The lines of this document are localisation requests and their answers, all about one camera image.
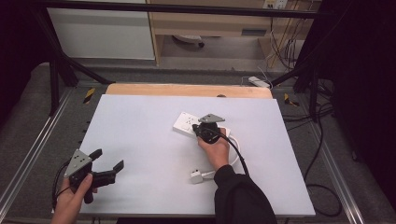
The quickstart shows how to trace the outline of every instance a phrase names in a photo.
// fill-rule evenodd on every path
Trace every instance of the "black sleeve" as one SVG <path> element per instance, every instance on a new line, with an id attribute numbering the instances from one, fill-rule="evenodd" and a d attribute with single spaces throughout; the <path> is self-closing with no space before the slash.
<path id="1" fill-rule="evenodd" d="M 247 175 L 237 175 L 231 165 L 215 174 L 217 224 L 276 223 L 271 204 L 262 190 Z"/>

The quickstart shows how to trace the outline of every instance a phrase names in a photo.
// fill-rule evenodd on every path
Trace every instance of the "white power strip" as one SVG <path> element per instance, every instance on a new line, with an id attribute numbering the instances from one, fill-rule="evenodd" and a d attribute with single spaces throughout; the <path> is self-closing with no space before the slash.
<path id="1" fill-rule="evenodd" d="M 173 126 L 173 130 L 184 134 L 186 136 L 189 137 L 193 137 L 196 138 L 196 134 L 195 132 L 192 130 L 192 124 L 197 124 L 199 125 L 200 122 L 198 121 L 198 117 L 188 114 L 186 112 L 181 112 L 181 114 L 178 116 L 174 126 Z M 231 130 L 228 128 L 225 128 L 226 131 L 226 136 L 228 137 L 230 135 Z"/>
<path id="2" fill-rule="evenodd" d="M 250 77 L 248 81 L 258 87 L 268 88 L 270 85 L 257 77 Z"/>

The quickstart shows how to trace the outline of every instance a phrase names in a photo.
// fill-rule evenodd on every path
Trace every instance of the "white table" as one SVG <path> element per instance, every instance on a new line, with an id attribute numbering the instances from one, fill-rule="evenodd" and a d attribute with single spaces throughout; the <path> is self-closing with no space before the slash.
<path id="1" fill-rule="evenodd" d="M 211 170 L 196 140 L 172 130 L 180 112 L 226 119 L 247 168 L 279 217 L 315 214 L 276 100 L 187 96 L 103 95 L 81 150 L 102 148 L 93 170 L 125 168 L 116 184 L 99 189 L 81 213 L 115 217 L 207 216 L 214 214 L 213 180 L 193 185 L 190 172 Z M 242 174 L 238 162 L 234 169 Z"/>

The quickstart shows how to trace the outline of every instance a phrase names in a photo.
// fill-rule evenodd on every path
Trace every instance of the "wooden board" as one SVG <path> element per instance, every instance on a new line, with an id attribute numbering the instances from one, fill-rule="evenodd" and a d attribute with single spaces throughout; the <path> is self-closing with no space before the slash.
<path id="1" fill-rule="evenodd" d="M 108 86 L 106 94 L 115 95 L 173 95 L 173 96 L 213 96 L 225 95 L 238 98 L 272 99 L 271 91 L 259 87 L 202 86 L 177 84 L 121 84 Z"/>

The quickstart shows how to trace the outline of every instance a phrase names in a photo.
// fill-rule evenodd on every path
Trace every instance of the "electrical socket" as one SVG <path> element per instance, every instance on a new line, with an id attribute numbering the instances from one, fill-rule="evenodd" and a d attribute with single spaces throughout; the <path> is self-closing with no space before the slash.
<path id="1" fill-rule="evenodd" d="M 173 126 L 173 130 L 175 132 L 184 134 L 186 136 L 196 138 L 197 135 L 192 130 L 192 124 L 199 125 L 200 122 L 198 121 L 198 119 L 199 118 L 194 115 L 191 115 L 186 112 L 181 112 L 181 114 L 178 116 L 178 118 Z M 231 130 L 228 128 L 224 128 L 224 129 L 226 132 L 225 135 L 228 137 L 230 135 Z"/>
<path id="2" fill-rule="evenodd" d="M 262 8 L 274 8 L 276 4 L 276 0 L 265 0 L 264 5 L 262 5 Z"/>
<path id="3" fill-rule="evenodd" d="M 274 9 L 285 9 L 288 0 L 276 0 Z"/>

